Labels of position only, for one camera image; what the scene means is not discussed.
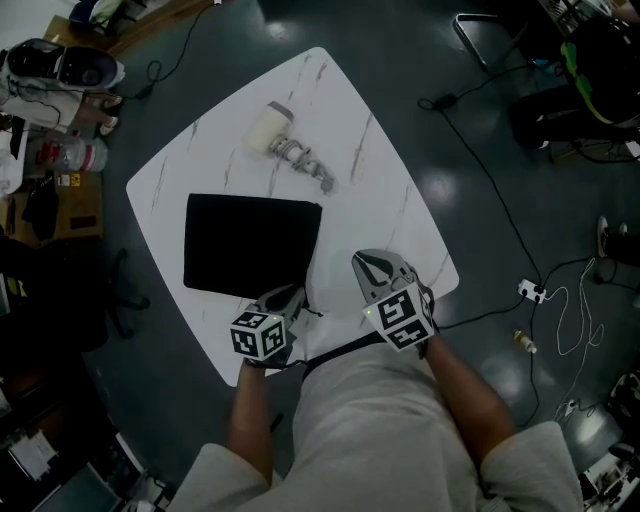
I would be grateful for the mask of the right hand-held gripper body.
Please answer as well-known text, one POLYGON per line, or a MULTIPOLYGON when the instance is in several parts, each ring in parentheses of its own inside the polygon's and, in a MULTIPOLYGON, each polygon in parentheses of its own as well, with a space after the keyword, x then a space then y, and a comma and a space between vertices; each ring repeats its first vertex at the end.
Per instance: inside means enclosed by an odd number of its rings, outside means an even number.
POLYGON ((376 332, 401 352, 435 334, 428 299, 419 282, 414 281, 365 307, 363 314, 376 332))

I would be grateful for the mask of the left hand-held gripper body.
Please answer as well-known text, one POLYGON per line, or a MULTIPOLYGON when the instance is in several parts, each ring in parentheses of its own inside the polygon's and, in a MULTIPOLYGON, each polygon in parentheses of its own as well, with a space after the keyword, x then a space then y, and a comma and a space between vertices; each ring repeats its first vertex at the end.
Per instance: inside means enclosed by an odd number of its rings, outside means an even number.
POLYGON ((250 365, 284 370, 301 363, 291 360, 296 336, 285 316, 247 309, 229 325, 234 352, 250 365))

